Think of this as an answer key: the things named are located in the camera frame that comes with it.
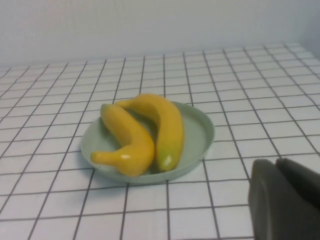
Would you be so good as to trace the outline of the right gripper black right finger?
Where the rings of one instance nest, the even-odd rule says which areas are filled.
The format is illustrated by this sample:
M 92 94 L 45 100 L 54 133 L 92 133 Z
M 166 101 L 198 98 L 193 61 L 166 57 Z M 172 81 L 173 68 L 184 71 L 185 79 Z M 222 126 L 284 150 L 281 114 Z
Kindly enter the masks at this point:
M 319 173 L 316 173 L 289 158 L 278 158 L 275 165 L 297 191 L 320 191 Z

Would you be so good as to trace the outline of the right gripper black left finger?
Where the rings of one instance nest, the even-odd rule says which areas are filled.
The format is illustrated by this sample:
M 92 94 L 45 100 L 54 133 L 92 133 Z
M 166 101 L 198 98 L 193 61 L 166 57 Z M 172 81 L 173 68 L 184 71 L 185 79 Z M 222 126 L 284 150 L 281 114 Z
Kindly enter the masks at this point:
M 253 162 L 248 205 L 256 240 L 320 238 L 320 191 L 297 191 L 276 162 Z

